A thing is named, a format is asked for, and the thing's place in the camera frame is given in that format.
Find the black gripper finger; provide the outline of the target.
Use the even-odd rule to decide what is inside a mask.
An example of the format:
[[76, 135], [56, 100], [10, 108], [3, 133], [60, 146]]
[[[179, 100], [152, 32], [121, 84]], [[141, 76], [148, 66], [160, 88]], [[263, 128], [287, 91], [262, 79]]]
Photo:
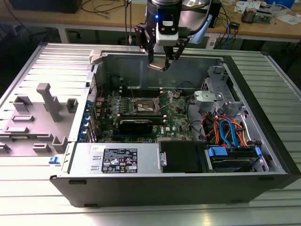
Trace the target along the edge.
[[166, 71], [172, 61], [176, 61], [179, 59], [181, 54], [183, 53], [184, 49], [186, 48], [187, 44], [189, 43], [189, 38], [186, 39], [180, 39], [176, 42], [176, 45], [174, 47], [171, 46], [164, 46], [164, 52], [165, 52], [165, 65], [163, 70]]
[[152, 63], [155, 46], [155, 29], [147, 24], [140, 23], [135, 27], [135, 34], [138, 46], [148, 54], [148, 64]]

